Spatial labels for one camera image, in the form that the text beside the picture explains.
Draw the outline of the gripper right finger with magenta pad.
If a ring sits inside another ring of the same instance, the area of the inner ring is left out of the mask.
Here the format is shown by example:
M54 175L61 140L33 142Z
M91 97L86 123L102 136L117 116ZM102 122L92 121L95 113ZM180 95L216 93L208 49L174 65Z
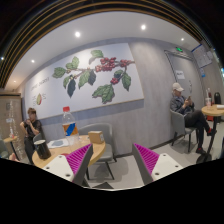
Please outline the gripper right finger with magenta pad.
M137 143L132 145L132 153L145 185L182 169L167 153L158 154Z

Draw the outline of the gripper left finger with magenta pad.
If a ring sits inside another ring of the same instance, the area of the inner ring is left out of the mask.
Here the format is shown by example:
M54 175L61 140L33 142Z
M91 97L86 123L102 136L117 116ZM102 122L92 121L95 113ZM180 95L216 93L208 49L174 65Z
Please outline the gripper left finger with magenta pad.
M73 165L64 155L60 155L47 164L43 170L81 186L89 159L90 153L87 153L78 164Z

